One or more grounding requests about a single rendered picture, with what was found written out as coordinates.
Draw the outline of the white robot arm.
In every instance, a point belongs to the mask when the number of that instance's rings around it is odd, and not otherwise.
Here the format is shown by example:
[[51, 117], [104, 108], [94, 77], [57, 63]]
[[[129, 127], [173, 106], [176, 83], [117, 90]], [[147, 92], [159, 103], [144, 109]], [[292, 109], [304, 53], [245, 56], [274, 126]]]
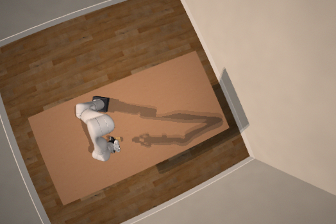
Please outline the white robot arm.
[[94, 101], [85, 103], [78, 103], [76, 105], [76, 116], [79, 119], [82, 118], [83, 122], [87, 124], [89, 134], [92, 142], [94, 143], [95, 150], [92, 152], [92, 156], [93, 158], [103, 162], [110, 158], [110, 153], [113, 150], [116, 152], [120, 152], [121, 150], [118, 140], [115, 140], [114, 143], [107, 143], [106, 139], [102, 137], [112, 132], [115, 128], [114, 121], [108, 114], [103, 115], [102, 113], [97, 112], [98, 109], [101, 110], [104, 105], [104, 102], [100, 99], [95, 99]]

